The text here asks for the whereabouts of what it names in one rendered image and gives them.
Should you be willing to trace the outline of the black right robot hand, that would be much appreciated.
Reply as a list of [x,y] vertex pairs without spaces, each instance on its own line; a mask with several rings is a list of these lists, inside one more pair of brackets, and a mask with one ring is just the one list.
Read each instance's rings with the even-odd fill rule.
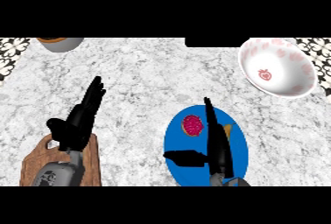
[[212,100],[204,98],[209,137],[207,137],[207,154],[197,150],[170,150],[163,156],[182,167],[210,166],[210,174],[219,178],[230,179],[234,177],[234,159],[231,144],[224,126],[218,123],[218,117],[213,109]]

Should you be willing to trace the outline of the grey pot with orange rim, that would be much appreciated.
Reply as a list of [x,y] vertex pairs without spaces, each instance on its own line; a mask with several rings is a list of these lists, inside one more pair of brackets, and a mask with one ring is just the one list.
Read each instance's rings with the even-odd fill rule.
[[83,42],[83,38],[39,38],[45,48],[52,53],[65,53],[74,50]]

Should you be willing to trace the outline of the white bowl with pink print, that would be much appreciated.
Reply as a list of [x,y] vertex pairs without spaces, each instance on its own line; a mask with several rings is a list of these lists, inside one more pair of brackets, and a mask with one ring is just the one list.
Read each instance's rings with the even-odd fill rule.
[[314,62],[283,38],[250,38],[240,47],[238,64],[247,80],[269,95],[296,99],[314,92]]

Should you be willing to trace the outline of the blue plate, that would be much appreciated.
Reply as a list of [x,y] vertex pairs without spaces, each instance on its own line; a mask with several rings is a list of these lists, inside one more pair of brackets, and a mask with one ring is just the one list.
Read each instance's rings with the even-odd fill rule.
[[[218,108],[215,108],[218,123],[225,126],[232,125],[230,144],[232,150],[232,170],[237,178],[244,178],[249,166],[249,147],[244,133],[240,125],[232,117]],[[182,120],[187,116],[198,116],[201,119],[203,129],[198,136],[188,136],[182,130]],[[185,151],[197,150],[207,154],[207,136],[209,125],[206,116],[206,106],[196,105],[184,109],[173,117],[164,135],[164,150]],[[181,167],[169,159],[166,163],[170,169],[172,176],[181,186],[209,186],[210,185],[210,167]]]

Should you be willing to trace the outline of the brown wooden cutting board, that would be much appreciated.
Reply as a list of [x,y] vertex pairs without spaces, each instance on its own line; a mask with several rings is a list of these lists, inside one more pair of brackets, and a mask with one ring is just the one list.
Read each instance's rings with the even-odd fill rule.
[[[52,135],[46,135],[40,140],[31,153],[26,156],[21,169],[21,186],[31,186],[37,173],[49,162],[70,161],[70,155],[58,150],[58,147],[48,148]],[[91,135],[88,146],[83,150],[83,165],[86,167],[82,186],[101,186],[101,170],[99,170],[99,142],[98,136]]]

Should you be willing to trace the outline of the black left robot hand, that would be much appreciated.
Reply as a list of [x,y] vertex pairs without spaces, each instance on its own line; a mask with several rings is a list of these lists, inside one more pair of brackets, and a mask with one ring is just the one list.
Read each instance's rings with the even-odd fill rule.
[[51,118],[46,126],[52,132],[52,139],[60,142],[61,151],[83,151],[92,134],[95,117],[99,111],[107,89],[97,76],[85,94],[80,104],[73,108],[67,120]]

